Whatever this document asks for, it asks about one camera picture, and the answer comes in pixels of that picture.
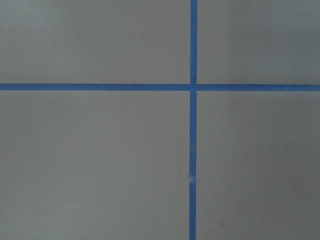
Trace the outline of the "long blue tape strip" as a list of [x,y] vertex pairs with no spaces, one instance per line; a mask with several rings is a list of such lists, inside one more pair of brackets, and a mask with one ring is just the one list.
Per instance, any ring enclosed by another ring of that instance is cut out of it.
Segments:
[[189,65],[189,239],[197,239],[198,1],[190,1]]

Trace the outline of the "crossing blue tape strip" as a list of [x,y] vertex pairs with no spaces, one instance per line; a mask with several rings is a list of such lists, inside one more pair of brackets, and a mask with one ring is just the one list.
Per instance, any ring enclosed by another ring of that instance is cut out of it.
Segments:
[[318,92],[318,84],[2,83],[2,91]]

